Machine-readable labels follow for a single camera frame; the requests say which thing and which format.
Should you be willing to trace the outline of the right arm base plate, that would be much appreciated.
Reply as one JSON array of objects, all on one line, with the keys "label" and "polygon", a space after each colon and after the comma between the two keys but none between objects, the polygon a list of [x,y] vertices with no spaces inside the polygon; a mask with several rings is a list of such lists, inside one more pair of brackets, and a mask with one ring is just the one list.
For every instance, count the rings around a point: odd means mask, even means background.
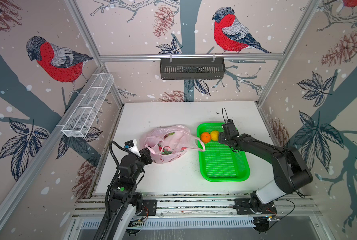
[{"label": "right arm base plate", "polygon": [[276,215],[277,210],[274,202],[268,204],[262,204],[256,199],[234,199],[235,205],[233,209],[236,209],[238,215]]}]

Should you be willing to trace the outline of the orange fruit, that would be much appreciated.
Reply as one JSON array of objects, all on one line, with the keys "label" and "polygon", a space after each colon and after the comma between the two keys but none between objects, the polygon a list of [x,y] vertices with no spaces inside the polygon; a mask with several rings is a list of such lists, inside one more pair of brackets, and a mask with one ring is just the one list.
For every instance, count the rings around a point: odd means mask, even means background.
[{"label": "orange fruit", "polygon": [[208,132],[203,132],[200,135],[200,140],[204,143],[207,144],[212,140],[211,134]]}]

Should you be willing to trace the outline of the green plastic basket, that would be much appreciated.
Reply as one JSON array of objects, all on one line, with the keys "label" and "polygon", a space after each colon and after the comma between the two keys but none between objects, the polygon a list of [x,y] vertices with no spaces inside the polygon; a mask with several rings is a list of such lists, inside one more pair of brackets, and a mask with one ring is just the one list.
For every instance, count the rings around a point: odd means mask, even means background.
[{"label": "green plastic basket", "polygon": [[217,141],[204,144],[199,151],[202,177],[209,182],[242,182],[249,178],[250,167],[245,152],[233,152]]}]

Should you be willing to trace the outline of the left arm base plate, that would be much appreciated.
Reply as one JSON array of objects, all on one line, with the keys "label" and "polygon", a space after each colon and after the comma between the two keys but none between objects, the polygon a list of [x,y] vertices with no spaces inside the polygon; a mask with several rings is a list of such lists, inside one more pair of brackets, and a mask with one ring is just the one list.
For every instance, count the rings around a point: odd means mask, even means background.
[{"label": "left arm base plate", "polygon": [[142,208],[139,212],[135,214],[135,216],[155,216],[157,209],[157,200],[143,200]]}]

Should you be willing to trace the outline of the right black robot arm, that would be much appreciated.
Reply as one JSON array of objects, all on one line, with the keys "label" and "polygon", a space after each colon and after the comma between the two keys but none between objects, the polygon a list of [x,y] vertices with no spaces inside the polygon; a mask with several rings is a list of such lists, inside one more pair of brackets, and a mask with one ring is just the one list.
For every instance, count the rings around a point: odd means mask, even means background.
[{"label": "right black robot arm", "polygon": [[251,193],[251,211],[260,214],[268,205],[287,194],[308,185],[313,176],[299,151],[294,147],[276,147],[259,141],[248,134],[240,135],[233,120],[222,124],[218,142],[233,152],[253,154],[272,165],[273,180]]}]

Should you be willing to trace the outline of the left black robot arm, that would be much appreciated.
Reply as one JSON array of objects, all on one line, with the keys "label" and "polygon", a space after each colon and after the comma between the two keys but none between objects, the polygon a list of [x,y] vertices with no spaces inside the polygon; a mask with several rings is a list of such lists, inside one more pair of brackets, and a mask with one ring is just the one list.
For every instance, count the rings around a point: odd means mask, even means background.
[{"label": "left black robot arm", "polygon": [[144,177],[144,167],[152,163],[149,149],[139,150],[136,140],[125,142],[123,147],[111,141],[108,149],[116,171],[107,186],[105,213],[95,240],[121,240],[125,234],[136,236],[149,214],[142,194],[136,191]]}]

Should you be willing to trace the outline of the pink plastic bag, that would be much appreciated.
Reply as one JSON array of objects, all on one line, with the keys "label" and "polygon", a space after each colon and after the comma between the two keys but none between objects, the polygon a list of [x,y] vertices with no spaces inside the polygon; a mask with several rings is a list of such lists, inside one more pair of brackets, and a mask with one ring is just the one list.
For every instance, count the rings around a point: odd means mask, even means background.
[{"label": "pink plastic bag", "polygon": [[175,125],[156,128],[142,135],[140,146],[150,151],[152,162],[165,164],[177,160],[189,150],[204,152],[205,144],[189,128]]}]

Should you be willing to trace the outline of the yellow lemon fruit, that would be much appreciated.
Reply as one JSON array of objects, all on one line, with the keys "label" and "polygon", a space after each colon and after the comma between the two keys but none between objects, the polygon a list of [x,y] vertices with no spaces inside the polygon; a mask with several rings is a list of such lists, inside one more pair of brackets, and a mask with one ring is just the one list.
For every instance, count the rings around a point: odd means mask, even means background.
[{"label": "yellow lemon fruit", "polygon": [[220,136],[220,132],[219,131],[212,131],[210,132],[210,136],[211,136],[211,140],[212,141],[219,141],[219,136]]}]

